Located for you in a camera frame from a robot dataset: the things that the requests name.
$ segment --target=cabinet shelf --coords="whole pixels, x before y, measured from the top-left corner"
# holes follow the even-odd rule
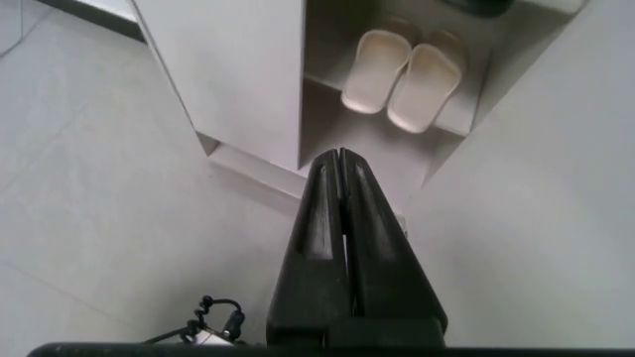
[[[381,19],[385,13],[396,14],[410,20],[423,34],[448,30],[465,41],[469,53],[466,76],[433,125],[467,136],[472,128],[492,49],[503,38],[509,16],[478,19],[443,2],[431,0],[387,1],[383,4],[373,18]],[[358,29],[359,34],[351,36],[345,26],[329,18],[311,18],[311,15],[308,14],[305,35],[304,76],[341,90],[355,60],[357,40],[368,29]]]

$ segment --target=white slipper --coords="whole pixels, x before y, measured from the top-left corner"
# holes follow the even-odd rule
[[[466,67],[462,40],[446,31],[432,33],[427,43],[413,49],[390,97],[388,118],[405,131],[423,133],[462,81]]]
[[[404,20],[389,20],[382,29],[371,30],[359,40],[355,62],[341,92],[341,101],[350,110],[364,114],[381,111],[408,63],[411,41],[419,31]],[[383,29],[409,31],[402,36]]]

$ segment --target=tiled floor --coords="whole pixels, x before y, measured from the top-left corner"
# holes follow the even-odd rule
[[[208,164],[146,46],[25,12],[40,22],[0,59],[1,354],[148,338],[203,294],[239,300],[262,342],[294,203]]]

